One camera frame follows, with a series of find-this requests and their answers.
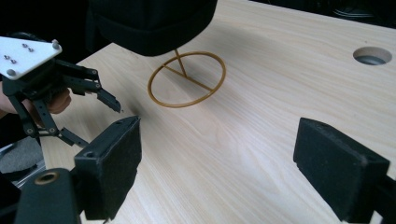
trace wooden table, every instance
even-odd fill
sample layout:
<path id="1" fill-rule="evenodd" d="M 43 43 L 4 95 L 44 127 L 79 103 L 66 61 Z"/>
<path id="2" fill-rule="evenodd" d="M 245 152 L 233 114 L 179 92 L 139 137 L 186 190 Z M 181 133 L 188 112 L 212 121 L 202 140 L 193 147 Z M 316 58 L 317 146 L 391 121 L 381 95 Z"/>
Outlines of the wooden table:
<path id="1" fill-rule="evenodd" d="M 370 46 L 395 57 L 396 30 L 220 0 L 210 25 L 179 49 L 210 51 L 226 63 L 210 98 L 178 109 L 155 104 L 149 77 L 174 53 L 142 57 L 110 44 L 80 64 L 99 71 L 122 112 L 95 95 L 73 95 L 54 118 L 91 141 L 110 123 L 140 116 L 143 160 L 115 223 L 339 223 L 292 155 L 299 119 L 316 119 L 390 160 L 396 176 L 396 59 L 357 62 L 354 51 Z M 185 64 L 209 84 L 219 78 L 219 66 L 204 57 Z M 189 85 L 163 74 L 153 89 L 167 101 L 202 94 Z M 48 168 L 74 167 L 80 148 L 42 142 Z"/>

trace wire stand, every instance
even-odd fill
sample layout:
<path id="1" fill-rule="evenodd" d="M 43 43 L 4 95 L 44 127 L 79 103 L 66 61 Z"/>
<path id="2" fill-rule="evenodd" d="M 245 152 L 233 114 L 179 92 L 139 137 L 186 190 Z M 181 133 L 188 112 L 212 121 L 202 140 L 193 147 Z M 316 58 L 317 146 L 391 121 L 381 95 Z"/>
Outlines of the wire stand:
<path id="1" fill-rule="evenodd" d="M 219 56 L 217 56 L 216 54 L 210 53 L 210 52 L 205 52 L 205 51 L 192 51 L 192 52 L 179 54 L 177 49 L 175 49 L 175 53 L 176 53 L 176 56 L 173 57 L 172 59 L 166 61 L 161 67 L 157 68 L 157 70 L 154 71 L 154 73 L 151 75 L 151 77 L 150 77 L 150 79 L 148 81 L 148 95 L 151 97 L 151 99 L 155 103 L 157 103 L 158 105 L 162 105 L 162 106 L 166 106 L 166 107 L 173 107 L 173 108 L 180 108 L 180 107 L 185 107 L 185 106 L 189 106 L 189 105 L 196 105 L 196 104 L 202 102 L 203 100 L 207 99 L 209 96 L 213 95 L 213 93 L 215 93 L 220 88 L 220 86 L 223 83 L 224 78 L 225 78 L 226 68 L 225 68 L 224 61 Z M 181 61 L 181 58 L 187 57 L 187 56 L 191 56 L 191 55 L 205 55 L 205 56 L 211 57 L 211 58 L 213 58 L 213 59 L 215 59 L 216 61 L 219 62 L 219 64 L 222 67 L 222 74 L 221 74 L 221 79 L 220 79 L 219 83 L 216 85 L 215 88 L 210 88 L 210 87 L 206 86 L 204 83 L 199 82 L 199 81 L 197 81 L 197 80 L 195 80 L 192 77 L 189 77 L 187 75 L 186 70 L 184 69 L 183 62 Z M 179 72 L 179 71 L 167 66 L 169 63 L 171 63 L 171 62 L 173 62 L 175 60 L 178 60 L 178 63 L 180 65 L 180 68 L 181 68 L 182 72 Z M 201 98 L 198 98 L 198 99 L 196 99 L 194 101 L 191 101 L 191 102 L 188 102 L 188 103 L 184 103 L 184 104 L 168 104 L 168 103 L 164 103 L 162 101 L 159 101 L 154 96 L 154 94 L 152 93 L 151 86 L 152 86 L 152 82 L 154 81 L 154 78 L 158 75 L 158 73 L 163 68 L 166 68 L 166 69 L 170 70 L 171 72 L 173 72 L 173 73 L 175 73 L 175 74 L 177 74 L 177 75 L 179 75 L 181 77 L 186 78 L 188 81 L 194 83 L 195 85 L 198 85 L 198 86 L 208 90 L 209 93 L 204 95 Z"/>

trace screw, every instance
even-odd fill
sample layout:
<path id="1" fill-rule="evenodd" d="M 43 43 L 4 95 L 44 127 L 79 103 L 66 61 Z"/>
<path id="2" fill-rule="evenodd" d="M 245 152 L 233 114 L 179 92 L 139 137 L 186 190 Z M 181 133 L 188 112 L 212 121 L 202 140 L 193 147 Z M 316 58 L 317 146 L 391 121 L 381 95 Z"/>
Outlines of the screw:
<path id="1" fill-rule="evenodd" d="M 12 70 L 12 69 L 8 69 L 7 70 L 7 74 L 9 76 L 12 76 L 12 77 L 15 77 L 17 75 L 17 73 L 14 70 Z"/>
<path id="2" fill-rule="evenodd" d="M 59 49 L 60 48 L 58 40 L 56 40 L 56 39 L 52 40 L 52 47 L 54 49 Z"/>

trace light wood tabletop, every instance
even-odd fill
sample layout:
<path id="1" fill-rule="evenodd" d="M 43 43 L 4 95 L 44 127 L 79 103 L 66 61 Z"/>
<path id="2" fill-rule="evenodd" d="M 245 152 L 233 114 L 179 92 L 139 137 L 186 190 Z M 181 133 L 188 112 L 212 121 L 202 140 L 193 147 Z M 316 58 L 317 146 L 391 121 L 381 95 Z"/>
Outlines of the light wood tabletop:
<path id="1" fill-rule="evenodd" d="M 393 60 L 359 63 L 354 52 L 365 47 Z M 143 159 L 114 223 L 340 223 L 292 159 L 300 118 L 327 123 L 387 158 L 396 176 L 396 30 L 219 0 L 209 26 L 178 49 L 196 50 L 217 54 L 227 69 L 219 90 L 198 105 L 169 108 L 148 95 L 151 74 L 174 52 L 143 57 L 110 44 L 80 65 L 99 71 L 121 113 L 91 94 L 72 95 L 53 116 L 87 141 L 118 119 L 141 118 Z M 183 62 L 207 85 L 219 81 L 216 62 Z M 183 103 L 205 90 L 164 72 L 153 93 Z M 42 147 L 47 168 L 73 168 L 81 150 L 51 137 Z"/>

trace table hole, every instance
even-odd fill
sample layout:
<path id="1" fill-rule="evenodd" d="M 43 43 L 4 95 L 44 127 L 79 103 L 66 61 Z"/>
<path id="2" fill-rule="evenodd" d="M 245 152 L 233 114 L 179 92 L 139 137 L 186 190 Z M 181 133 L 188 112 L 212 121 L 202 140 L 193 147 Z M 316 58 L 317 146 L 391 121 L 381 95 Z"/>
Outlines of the table hole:
<path id="1" fill-rule="evenodd" d="M 380 65 L 392 60 L 392 54 L 386 49 L 377 47 L 364 47 L 355 50 L 353 57 L 356 61 L 369 65 Z"/>

